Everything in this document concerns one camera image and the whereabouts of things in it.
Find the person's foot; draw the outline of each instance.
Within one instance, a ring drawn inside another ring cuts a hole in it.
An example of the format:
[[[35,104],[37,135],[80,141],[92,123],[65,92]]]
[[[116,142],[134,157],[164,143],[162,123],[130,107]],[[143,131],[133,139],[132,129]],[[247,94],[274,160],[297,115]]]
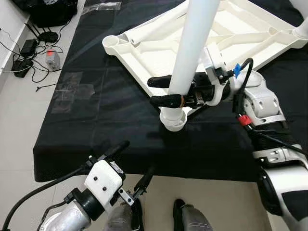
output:
[[[137,199],[135,203],[131,206],[131,211],[133,213],[131,219],[131,230],[144,231],[143,219],[142,219],[142,207],[139,199]]]
[[[173,219],[174,219],[174,231],[184,231],[182,221],[182,207],[185,202],[181,199],[177,199],[173,204]]]

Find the tiled floor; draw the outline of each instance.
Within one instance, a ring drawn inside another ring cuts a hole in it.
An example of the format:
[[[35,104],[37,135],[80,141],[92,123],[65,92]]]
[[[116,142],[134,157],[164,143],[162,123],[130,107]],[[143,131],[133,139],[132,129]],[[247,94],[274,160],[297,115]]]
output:
[[[78,15],[63,30],[59,46],[64,48],[64,60],[78,23],[84,0],[79,0]],[[44,55],[38,61],[44,61]],[[43,77],[39,71],[36,78]],[[60,73],[52,73],[42,83],[55,83]],[[0,94],[0,225],[23,195],[40,186],[34,182],[33,152],[54,87],[35,92],[30,80],[10,75]],[[126,188],[132,189],[140,176],[128,175]],[[73,188],[82,186],[85,177],[74,177],[33,197],[14,215],[12,231],[33,231],[43,211],[60,202]],[[216,231],[269,231],[269,221],[253,183],[190,180],[154,177],[148,193],[142,197],[144,223],[147,231],[173,230],[172,205],[176,198],[194,204],[208,217]],[[103,229],[103,215],[89,230]]]

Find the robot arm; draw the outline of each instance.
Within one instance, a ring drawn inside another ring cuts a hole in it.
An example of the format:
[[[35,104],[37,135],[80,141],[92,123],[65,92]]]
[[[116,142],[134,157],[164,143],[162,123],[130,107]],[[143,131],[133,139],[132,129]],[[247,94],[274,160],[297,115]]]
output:
[[[308,161],[301,146],[293,139],[279,100],[266,86],[261,74],[248,71],[245,65],[234,71],[210,66],[206,73],[196,73],[186,96],[153,96],[154,106],[197,108],[212,106],[219,101],[233,100],[233,112],[250,137],[259,170],[258,188],[264,207],[281,216],[291,231],[306,231],[308,227]],[[168,87],[164,77],[164,88]],[[213,80],[219,81],[215,86]],[[158,87],[159,78],[151,78],[150,87]]]
[[[113,155],[128,146],[124,142],[115,149],[107,151],[99,159],[89,157],[87,165],[91,168],[85,180],[86,189],[81,192],[75,188],[64,201],[68,204],[61,212],[46,220],[40,231],[81,231],[96,221],[106,211],[111,212],[112,206],[119,197],[130,206],[142,195],[149,185],[154,169],[150,168],[146,175],[138,182],[135,193],[130,194],[122,188],[125,174],[113,160]]]

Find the gray pant leg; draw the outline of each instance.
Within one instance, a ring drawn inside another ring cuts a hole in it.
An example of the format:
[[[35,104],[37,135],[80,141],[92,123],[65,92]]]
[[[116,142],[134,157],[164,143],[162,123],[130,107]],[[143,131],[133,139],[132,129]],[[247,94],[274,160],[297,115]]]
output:
[[[130,206],[121,204],[112,211],[103,231],[131,231],[131,219]]]
[[[192,205],[185,205],[182,212],[185,231],[213,231],[205,216]]]

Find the black bag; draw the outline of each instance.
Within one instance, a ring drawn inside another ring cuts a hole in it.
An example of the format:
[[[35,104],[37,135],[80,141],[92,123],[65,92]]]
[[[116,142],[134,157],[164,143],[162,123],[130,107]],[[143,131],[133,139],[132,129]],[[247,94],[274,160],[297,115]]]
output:
[[[43,0],[13,0],[19,8],[30,13],[38,27],[65,25],[77,13],[78,0],[57,0],[47,5]]]

